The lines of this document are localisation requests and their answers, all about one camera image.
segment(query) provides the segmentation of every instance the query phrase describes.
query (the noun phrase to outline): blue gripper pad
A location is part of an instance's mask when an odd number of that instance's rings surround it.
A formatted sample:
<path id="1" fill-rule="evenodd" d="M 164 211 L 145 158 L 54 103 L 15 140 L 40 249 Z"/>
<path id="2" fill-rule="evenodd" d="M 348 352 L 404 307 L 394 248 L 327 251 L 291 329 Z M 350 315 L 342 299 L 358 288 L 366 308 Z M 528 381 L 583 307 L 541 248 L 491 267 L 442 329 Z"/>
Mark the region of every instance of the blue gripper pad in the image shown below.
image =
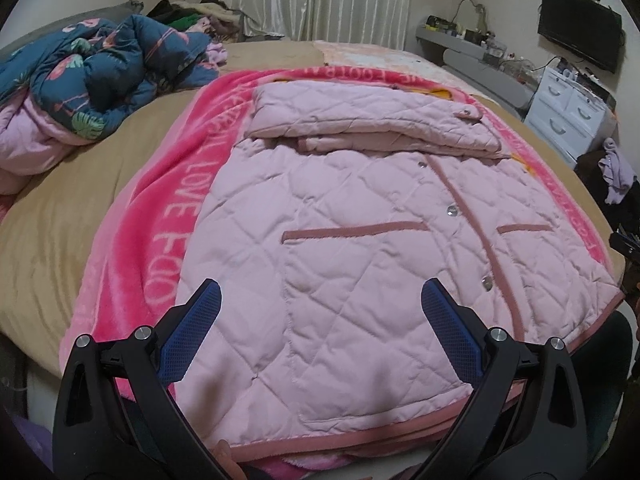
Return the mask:
<path id="1" fill-rule="evenodd" d="M 220 286 L 211 280 L 162 346 L 158 378 L 165 387 L 177 383 L 187 373 L 198 348 L 218 317 L 221 305 Z"/>
<path id="2" fill-rule="evenodd" d="M 456 312 L 458 305 L 436 279 L 424 283 L 420 300 L 458 378 L 477 388 L 483 375 L 482 351 Z"/>

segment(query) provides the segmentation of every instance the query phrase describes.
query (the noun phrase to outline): green cloth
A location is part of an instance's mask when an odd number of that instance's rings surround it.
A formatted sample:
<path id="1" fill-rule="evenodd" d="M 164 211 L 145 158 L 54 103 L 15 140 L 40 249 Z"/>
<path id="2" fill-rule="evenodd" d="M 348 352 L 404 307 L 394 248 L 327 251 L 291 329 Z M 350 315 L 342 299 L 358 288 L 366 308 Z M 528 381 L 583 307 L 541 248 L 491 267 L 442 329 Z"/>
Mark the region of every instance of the green cloth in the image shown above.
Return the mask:
<path id="1" fill-rule="evenodd" d="M 178 32 L 184 32 L 189 27 L 191 27 L 191 25 L 195 25 L 201 17 L 202 14 L 190 14 L 189 16 L 185 16 L 184 18 L 180 18 L 179 20 L 168 23 L 168 25 L 169 27 L 173 27 Z"/>

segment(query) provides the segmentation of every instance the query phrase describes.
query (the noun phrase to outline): beige bedsheet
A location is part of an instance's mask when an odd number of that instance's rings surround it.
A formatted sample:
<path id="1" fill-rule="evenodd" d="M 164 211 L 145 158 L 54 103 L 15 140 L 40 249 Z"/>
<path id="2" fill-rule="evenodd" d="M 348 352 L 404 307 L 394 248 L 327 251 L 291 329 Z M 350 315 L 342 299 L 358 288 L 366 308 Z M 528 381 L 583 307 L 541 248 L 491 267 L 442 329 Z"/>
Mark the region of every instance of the beige bedsheet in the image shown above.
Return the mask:
<path id="1" fill-rule="evenodd" d="M 228 50 L 223 73 L 324 63 L 323 54 L 311 43 L 239 43 L 228 45 Z M 157 99 L 108 139 L 79 150 L 34 179 L 0 224 L 0 330 L 55 375 L 60 375 L 58 346 L 95 232 L 114 197 L 152 155 L 194 94 Z M 530 130 L 497 105 L 487 105 L 538 150 L 607 239 L 610 229 L 577 177 Z M 616 274 L 622 275 L 624 259 L 613 257 Z"/>

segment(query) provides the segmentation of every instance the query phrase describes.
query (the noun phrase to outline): hand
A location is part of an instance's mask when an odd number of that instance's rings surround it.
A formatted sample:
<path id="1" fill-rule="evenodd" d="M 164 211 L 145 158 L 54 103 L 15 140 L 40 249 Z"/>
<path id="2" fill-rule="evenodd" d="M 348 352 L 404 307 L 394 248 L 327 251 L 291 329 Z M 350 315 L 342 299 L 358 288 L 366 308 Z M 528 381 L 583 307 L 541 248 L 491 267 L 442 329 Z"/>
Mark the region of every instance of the hand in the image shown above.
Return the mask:
<path id="1" fill-rule="evenodd" d="M 231 446 L 226 440 L 220 440 L 216 444 L 212 455 L 233 480 L 246 480 L 246 476 L 240 466 L 231 458 Z"/>

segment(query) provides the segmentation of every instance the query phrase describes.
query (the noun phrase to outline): white drawer cabinet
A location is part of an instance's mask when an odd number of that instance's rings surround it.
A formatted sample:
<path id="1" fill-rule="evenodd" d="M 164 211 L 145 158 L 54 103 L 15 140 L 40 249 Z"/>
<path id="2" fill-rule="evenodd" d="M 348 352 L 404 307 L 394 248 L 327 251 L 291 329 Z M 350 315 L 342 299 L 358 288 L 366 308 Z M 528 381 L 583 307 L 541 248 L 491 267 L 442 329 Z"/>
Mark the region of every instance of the white drawer cabinet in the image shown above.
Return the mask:
<path id="1" fill-rule="evenodd" d="M 604 102 L 547 68 L 524 123 L 572 168 L 583 153 L 599 148 L 616 120 Z"/>

